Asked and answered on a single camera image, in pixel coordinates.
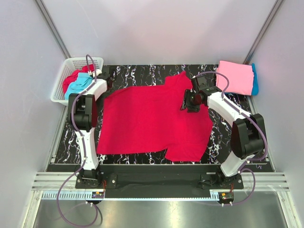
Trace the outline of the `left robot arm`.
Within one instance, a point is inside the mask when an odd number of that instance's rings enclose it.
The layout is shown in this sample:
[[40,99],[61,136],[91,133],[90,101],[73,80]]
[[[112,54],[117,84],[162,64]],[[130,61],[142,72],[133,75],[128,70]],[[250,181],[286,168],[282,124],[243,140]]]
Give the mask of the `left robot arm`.
[[79,73],[77,80],[69,85],[68,121],[73,126],[79,142],[81,168],[76,172],[77,182],[98,188],[103,177],[95,148],[95,127],[97,125],[97,100],[112,87],[113,69],[102,69]]

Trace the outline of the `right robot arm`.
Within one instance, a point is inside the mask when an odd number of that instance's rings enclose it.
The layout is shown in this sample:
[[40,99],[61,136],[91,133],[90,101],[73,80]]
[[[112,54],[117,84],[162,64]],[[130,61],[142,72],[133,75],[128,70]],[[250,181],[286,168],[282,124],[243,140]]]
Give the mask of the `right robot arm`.
[[209,181],[209,186],[218,185],[227,188],[241,173],[245,164],[255,160],[262,152],[267,155],[265,123],[262,115],[251,114],[227,98],[224,91],[216,86],[209,86],[205,76],[199,74],[191,79],[192,89],[186,89],[181,110],[197,113],[204,105],[220,114],[231,126],[231,152]]

